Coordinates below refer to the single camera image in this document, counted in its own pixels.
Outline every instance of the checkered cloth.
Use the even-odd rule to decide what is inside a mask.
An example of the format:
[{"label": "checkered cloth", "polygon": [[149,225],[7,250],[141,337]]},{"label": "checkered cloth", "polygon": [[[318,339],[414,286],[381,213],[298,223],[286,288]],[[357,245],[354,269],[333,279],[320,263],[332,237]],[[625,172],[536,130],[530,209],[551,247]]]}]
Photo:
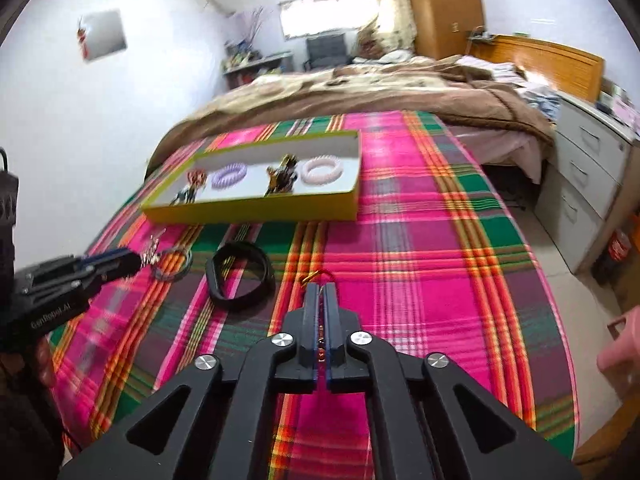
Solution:
[{"label": "checkered cloth", "polygon": [[[577,401],[558,311],[511,216],[459,142],[422,112],[348,114],[286,121],[198,141],[174,153],[122,207],[90,253],[141,250],[158,231],[141,200],[189,156],[242,142],[331,130],[362,134],[356,222],[167,226],[160,248],[191,248],[175,283],[149,268],[105,286],[84,316],[51,337],[64,422],[88,444],[203,353],[245,352],[278,332],[302,304],[300,279],[336,277],[340,303],[363,329],[399,351],[446,352],[561,452],[574,451]],[[250,240],[270,256],[277,290],[242,313],[213,308],[204,264],[226,240]],[[166,267],[179,266],[168,256]],[[232,269],[229,293],[254,275]],[[367,479],[373,465],[362,396],[282,396],[273,479]]]}]

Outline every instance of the wooden wardrobe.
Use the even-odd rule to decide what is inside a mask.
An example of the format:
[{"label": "wooden wardrobe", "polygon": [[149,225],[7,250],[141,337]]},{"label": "wooden wardrobe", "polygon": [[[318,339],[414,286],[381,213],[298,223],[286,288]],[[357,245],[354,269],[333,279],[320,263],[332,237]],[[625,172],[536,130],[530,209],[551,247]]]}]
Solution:
[{"label": "wooden wardrobe", "polygon": [[442,59],[464,54],[472,30],[484,25],[482,0],[411,0],[420,56]]}]

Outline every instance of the brown blanket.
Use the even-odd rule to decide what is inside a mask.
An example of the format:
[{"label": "brown blanket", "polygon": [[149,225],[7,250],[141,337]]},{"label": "brown blanket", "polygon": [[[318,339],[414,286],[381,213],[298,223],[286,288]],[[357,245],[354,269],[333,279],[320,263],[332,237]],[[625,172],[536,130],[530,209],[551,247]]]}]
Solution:
[{"label": "brown blanket", "polygon": [[178,148],[260,124],[354,112],[420,110],[449,124],[526,132],[551,144],[550,123],[509,86],[451,63],[345,67],[259,79],[214,99],[176,124],[149,161],[147,176]]}]

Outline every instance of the purple hair tie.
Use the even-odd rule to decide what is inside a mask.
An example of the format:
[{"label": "purple hair tie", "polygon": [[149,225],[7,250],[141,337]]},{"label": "purple hair tie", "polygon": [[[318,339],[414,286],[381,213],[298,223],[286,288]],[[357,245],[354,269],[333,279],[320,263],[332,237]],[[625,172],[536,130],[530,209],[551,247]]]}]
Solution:
[{"label": "purple hair tie", "polygon": [[246,164],[234,162],[211,174],[211,187],[225,189],[240,182],[246,176]]}]

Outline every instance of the white drawer cabinet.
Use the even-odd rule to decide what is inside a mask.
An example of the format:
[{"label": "white drawer cabinet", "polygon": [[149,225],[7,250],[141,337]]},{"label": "white drawer cabinet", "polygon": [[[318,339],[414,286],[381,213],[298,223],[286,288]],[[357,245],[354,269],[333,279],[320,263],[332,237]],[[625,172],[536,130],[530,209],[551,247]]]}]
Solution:
[{"label": "white drawer cabinet", "polygon": [[587,270],[640,205],[640,142],[590,104],[560,92],[551,164],[536,216],[569,270]]}]

